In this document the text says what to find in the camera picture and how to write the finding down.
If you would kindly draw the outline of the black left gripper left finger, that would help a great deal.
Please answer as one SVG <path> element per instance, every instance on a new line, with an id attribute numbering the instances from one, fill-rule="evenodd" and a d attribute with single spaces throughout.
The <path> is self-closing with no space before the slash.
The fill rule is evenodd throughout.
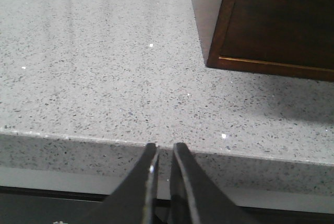
<path id="1" fill-rule="evenodd" d="M 155 223 L 159 152 L 148 143 L 124 181 L 77 223 Z"/>

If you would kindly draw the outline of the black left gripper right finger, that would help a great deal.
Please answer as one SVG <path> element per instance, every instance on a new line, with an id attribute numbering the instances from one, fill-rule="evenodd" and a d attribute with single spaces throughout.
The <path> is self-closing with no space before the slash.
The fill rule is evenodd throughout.
<path id="1" fill-rule="evenodd" d="M 250 223 L 206 175 L 185 143 L 173 146 L 170 175 L 173 223 Z"/>

